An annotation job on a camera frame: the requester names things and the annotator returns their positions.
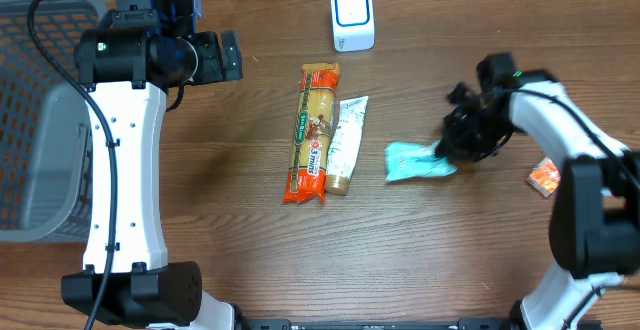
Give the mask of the teal wet wipes pack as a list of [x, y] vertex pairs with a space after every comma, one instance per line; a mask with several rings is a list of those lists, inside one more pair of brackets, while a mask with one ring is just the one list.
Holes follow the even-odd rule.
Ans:
[[454, 174], [457, 167], [435, 153], [440, 141], [431, 145], [392, 142], [385, 149], [386, 182], [412, 178], [440, 178]]

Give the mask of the orange spaghetti packet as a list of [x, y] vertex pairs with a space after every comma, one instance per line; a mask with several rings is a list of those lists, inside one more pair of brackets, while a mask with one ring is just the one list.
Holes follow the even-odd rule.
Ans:
[[328, 148], [340, 75], [338, 63], [302, 66], [284, 203], [313, 198], [325, 201]]

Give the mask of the white cream tube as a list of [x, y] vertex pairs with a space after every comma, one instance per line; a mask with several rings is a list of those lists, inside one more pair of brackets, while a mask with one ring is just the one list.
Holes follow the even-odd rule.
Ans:
[[356, 167], [368, 96], [342, 100], [339, 119], [328, 149], [325, 191], [344, 196]]

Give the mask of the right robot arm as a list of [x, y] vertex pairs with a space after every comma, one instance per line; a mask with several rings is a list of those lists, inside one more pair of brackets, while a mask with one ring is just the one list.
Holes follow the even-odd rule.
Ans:
[[476, 67], [481, 88], [449, 94], [435, 153], [451, 162], [492, 157], [530, 136], [560, 172], [549, 223], [553, 262], [535, 290], [491, 329], [581, 329], [606, 292], [639, 270], [639, 155], [610, 137], [547, 70], [520, 71], [509, 53]]

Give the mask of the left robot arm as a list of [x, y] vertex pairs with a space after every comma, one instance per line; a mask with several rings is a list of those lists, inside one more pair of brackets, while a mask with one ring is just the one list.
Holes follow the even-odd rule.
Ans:
[[89, 322], [139, 329], [235, 330], [240, 311], [203, 288], [199, 266], [170, 262], [159, 206], [159, 143], [170, 88], [239, 80], [233, 32], [197, 32], [199, 0], [117, 0], [84, 32], [77, 88], [92, 126], [92, 209], [83, 268], [63, 301]]

